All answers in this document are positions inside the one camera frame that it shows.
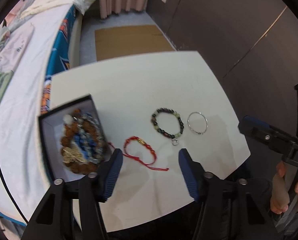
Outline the right hand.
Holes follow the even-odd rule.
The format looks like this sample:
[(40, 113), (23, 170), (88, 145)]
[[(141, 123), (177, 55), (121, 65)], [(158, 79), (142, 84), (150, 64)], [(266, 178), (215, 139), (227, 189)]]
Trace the right hand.
[[(276, 214), (285, 213), (289, 206), (289, 195), (285, 188), (284, 176), (287, 171), (287, 167), (283, 161), (280, 161), (276, 166), (277, 172), (272, 181), (272, 196), (270, 200), (271, 211)], [(298, 195), (298, 183), (295, 186), (295, 193)]]

